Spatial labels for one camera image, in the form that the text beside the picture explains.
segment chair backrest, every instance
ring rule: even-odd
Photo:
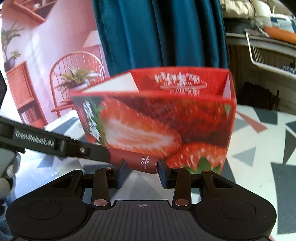
[[[98,76],[93,77],[89,81],[90,85],[100,83],[106,78],[103,65],[95,55],[84,51],[78,51],[63,56],[53,65],[49,74],[52,98],[55,107],[59,106],[68,96],[68,90],[65,86],[61,88],[56,87],[64,82],[62,75],[70,72],[69,67],[72,67],[73,69],[85,68],[94,73],[98,73]]]

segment curtain fold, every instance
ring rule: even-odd
[[[93,0],[110,75],[133,68],[228,68],[219,0]]]

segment pink triangle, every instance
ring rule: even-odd
[[[237,111],[237,113],[247,122],[257,133],[265,131],[267,129],[266,126],[262,125],[261,123],[258,123],[257,121],[251,119],[250,117],[240,113]]]

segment white wire shelf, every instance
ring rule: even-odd
[[[289,65],[294,59],[281,57],[277,54],[262,51],[250,45],[249,34],[246,33],[251,62],[260,69],[267,70],[284,77],[296,80],[296,74],[283,70],[283,66]]]

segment open box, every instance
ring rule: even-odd
[[[71,92],[87,140],[220,173],[236,111],[227,69],[133,69]]]

